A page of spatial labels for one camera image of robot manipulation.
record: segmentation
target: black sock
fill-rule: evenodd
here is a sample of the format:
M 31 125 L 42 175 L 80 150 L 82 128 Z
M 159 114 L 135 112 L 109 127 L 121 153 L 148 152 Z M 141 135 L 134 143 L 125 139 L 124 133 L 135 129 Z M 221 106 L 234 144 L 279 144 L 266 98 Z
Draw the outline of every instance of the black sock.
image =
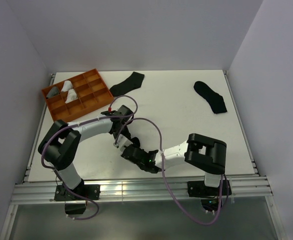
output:
M 213 91 L 208 85 L 206 85 L 202 81 L 195 82 L 193 86 L 194 90 L 199 94 L 202 98 L 204 98 L 208 104 L 210 105 L 212 111 L 215 114 L 222 114 L 227 112 L 227 108 L 225 105 L 225 101 L 223 97 Z
M 134 89 L 140 88 L 144 78 L 144 74 L 134 71 L 132 72 L 131 76 L 129 76 L 126 80 L 120 82 L 117 85 L 112 86 L 110 88 L 110 92 L 114 97 L 124 95 Z

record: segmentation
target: black bracket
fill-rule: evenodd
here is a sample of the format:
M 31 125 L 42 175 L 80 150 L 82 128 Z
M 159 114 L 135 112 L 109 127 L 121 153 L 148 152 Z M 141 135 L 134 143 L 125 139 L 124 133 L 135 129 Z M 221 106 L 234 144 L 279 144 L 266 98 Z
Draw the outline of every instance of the black bracket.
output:
M 188 136 L 184 161 L 209 174 L 225 173 L 227 144 L 224 141 L 192 133 Z M 205 153 L 200 150 L 205 146 Z
M 98 200 L 100 196 L 100 185 L 99 184 L 86 184 L 84 185 L 84 191 L 86 197 L 91 200 Z M 64 186 L 58 185 L 55 189 L 54 201 L 56 202 L 67 202 L 74 200 L 82 200 L 81 198 L 69 193 Z
M 64 205 L 64 211 L 67 215 L 81 215 L 87 209 L 86 203 L 66 203 Z
M 230 182 L 223 180 L 222 186 L 222 196 L 227 195 L 227 191 L 229 196 L 232 194 Z M 207 197 L 215 197 L 219 195 L 220 187 L 210 187 L 205 186 L 205 181 L 188 181 L 187 182 L 187 193 L 189 197 L 195 198 L 207 198 Z

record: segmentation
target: gray sock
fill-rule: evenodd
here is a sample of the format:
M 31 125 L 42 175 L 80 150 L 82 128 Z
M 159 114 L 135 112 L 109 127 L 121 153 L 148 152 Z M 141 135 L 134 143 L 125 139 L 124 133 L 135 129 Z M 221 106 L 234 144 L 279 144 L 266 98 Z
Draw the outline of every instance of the gray sock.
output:
M 56 86 L 54 86 L 48 92 L 48 94 L 46 95 L 46 98 L 49 99 L 49 98 L 52 98 L 52 97 L 54 97 L 54 96 L 56 96 L 58 94 L 60 94 L 59 89 Z

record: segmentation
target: white sock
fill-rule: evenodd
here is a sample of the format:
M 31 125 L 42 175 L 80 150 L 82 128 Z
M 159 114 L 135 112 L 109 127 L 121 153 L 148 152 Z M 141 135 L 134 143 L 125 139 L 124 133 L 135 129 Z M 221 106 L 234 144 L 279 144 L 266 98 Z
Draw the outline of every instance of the white sock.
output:
M 69 80 L 64 81 L 63 87 L 61 89 L 61 92 L 67 92 L 70 89 L 73 89 L 72 83 Z
M 67 92 L 67 97 L 66 97 L 65 103 L 67 104 L 67 103 L 72 102 L 76 99 L 78 99 L 77 93 L 74 89 L 71 89 Z

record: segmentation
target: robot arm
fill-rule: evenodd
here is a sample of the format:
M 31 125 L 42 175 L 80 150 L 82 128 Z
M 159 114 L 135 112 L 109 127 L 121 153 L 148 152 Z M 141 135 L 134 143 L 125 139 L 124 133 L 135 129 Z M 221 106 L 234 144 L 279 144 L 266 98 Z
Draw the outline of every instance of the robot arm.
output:
M 129 120 L 128 116 L 133 112 L 122 105 L 117 111 L 102 112 L 99 117 L 122 116 L 122 118 L 105 118 L 85 124 L 83 126 L 69 128 L 58 135 L 48 146 L 44 154 L 47 160 L 58 171 L 63 182 L 75 193 L 83 194 L 84 181 L 77 173 L 73 160 L 80 142 L 93 136 L 109 133 L 116 138 L 123 124 Z M 38 152 L 42 154 L 49 139 L 60 129 L 73 125 L 75 122 L 65 123 L 62 120 L 55 121 L 50 130 L 40 143 Z M 117 143 L 121 157 L 136 164 L 141 170 L 149 173 L 158 173 L 162 167 L 162 156 L 159 150 L 146 152 L 140 148 L 140 141 L 131 134 L 127 126 L 123 129 Z M 225 173 L 227 145 L 225 142 L 192 133 L 183 143 L 167 148 L 163 151 L 165 157 L 164 168 L 187 162 L 205 171 L 205 185 L 217 188 L 220 184 L 221 174 Z

